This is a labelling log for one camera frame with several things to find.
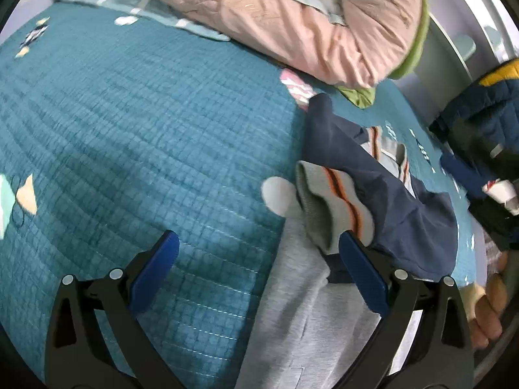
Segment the person's hand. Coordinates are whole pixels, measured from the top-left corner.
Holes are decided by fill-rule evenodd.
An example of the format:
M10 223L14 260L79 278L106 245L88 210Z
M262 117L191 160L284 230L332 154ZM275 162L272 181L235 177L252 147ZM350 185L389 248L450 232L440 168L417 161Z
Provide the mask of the person's hand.
M503 253L499 258L499 272L502 272L506 267L507 259L507 253ZM487 282L486 295L482 296L476 304L476 318L469 322L474 348L486 348L490 340L495 340L501 336L502 327L499 316L507 306L507 300L507 289L501 275L496 273Z

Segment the gray sweatpants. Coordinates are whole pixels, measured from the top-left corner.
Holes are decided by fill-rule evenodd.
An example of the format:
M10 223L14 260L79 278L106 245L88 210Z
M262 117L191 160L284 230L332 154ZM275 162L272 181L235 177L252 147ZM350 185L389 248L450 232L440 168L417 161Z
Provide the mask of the gray sweatpants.
M293 203L235 389L329 389L347 371L380 316L329 274Z

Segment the bed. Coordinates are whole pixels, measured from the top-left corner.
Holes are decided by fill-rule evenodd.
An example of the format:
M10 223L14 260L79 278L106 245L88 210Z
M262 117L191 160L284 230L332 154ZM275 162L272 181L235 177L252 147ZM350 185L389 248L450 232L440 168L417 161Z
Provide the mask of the bed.
M0 241L0 322L42 377L60 278L104 276L172 229L180 255L139 322L188 388L232 388L284 224L260 188L273 176L293 182L305 113L282 67L258 53L149 18L118 26L120 15L55 3L0 46L0 174L14 193L32 177L37 204L35 215L15 204ZM45 33L16 58L41 18ZM360 110L302 77L336 114L405 143L412 174L450 193L453 276L473 281L465 196L396 86L383 81Z

